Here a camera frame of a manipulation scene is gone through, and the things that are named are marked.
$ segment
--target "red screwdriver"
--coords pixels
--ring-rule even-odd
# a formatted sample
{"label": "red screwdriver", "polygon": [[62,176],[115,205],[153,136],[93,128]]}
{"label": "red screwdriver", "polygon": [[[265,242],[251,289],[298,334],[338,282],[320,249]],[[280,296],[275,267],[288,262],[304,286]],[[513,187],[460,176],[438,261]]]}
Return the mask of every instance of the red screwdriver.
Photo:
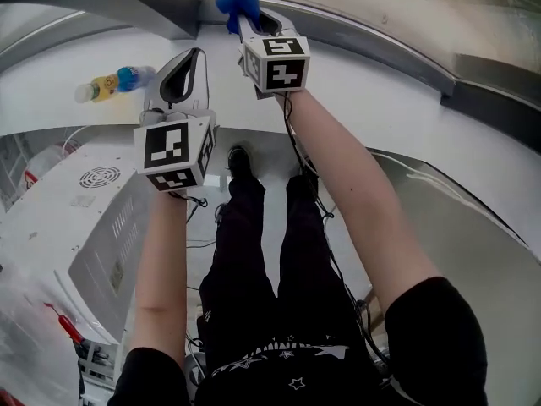
{"label": "red screwdriver", "polygon": [[84,340],[83,336],[77,331],[77,328],[74,324],[68,319],[65,315],[59,315],[57,309],[54,308],[54,305],[48,304],[47,302],[43,303],[46,307],[52,308],[52,310],[58,315],[58,323],[61,327],[64,328],[64,331],[68,333],[72,340],[77,344],[81,344]]}

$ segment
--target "person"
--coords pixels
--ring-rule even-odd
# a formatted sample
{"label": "person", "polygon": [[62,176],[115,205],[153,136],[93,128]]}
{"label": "person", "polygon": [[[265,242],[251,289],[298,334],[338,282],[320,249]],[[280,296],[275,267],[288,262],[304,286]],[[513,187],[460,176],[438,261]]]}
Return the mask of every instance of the person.
{"label": "person", "polygon": [[[478,321],[424,253],[391,183],[308,91],[290,99],[289,121],[342,214],[385,313],[392,386],[399,389],[382,388],[352,301],[331,266],[310,188],[317,176],[304,173],[287,185],[275,297],[261,250],[265,189],[246,151],[234,148],[231,200],[220,211],[212,267],[200,286],[207,371],[195,406],[487,404]],[[136,305],[131,351],[109,405],[188,405],[184,200],[156,197]]]}

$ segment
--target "orange juice bottle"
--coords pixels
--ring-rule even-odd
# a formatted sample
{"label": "orange juice bottle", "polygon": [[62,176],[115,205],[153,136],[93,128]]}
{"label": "orange juice bottle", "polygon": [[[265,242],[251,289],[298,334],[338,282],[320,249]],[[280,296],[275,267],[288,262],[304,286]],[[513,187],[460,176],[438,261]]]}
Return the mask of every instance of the orange juice bottle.
{"label": "orange juice bottle", "polygon": [[116,74],[97,77],[88,84],[77,86],[77,89],[75,89],[75,101],[79,104],[88,101],[105,101],[115,95],[117,87],[118,77]]}

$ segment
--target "forearm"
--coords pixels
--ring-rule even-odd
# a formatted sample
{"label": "forearm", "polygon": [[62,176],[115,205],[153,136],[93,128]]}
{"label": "forearm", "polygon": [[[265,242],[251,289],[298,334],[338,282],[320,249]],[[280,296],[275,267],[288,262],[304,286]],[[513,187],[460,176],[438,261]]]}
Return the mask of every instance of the forearm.
{"label": "forearm", "polygon": [[130,348],[154,348],[182,367],[186,334],[186,201],[160,193],[150,214],[135,288]]}
{"label": "forearm", "polygon": [[366,148],[309,92],[294,93],[291,99],[290,122],[342,214],[385,311],[410,287],[439,274]]}

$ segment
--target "plastic bottle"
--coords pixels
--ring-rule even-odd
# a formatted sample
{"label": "plastic bottle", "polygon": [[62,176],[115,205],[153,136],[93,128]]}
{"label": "plastic bottle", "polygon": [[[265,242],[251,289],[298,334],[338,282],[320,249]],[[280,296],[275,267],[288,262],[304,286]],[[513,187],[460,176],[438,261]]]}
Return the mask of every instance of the plastic bottle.
{"label": "plastic bottle", "polygon": [[117,71],[118,91],[134,91],[145,87],[156,75],[151,66],[124,66]]}
{"label": "plastic bottle", "polygon": [[105,101],[116,93],[117,87],[118,76],[116,74],[97,77],[89,84],[77,86],[77,89],[75,89],[75,101],[79,104],[88,101]]}

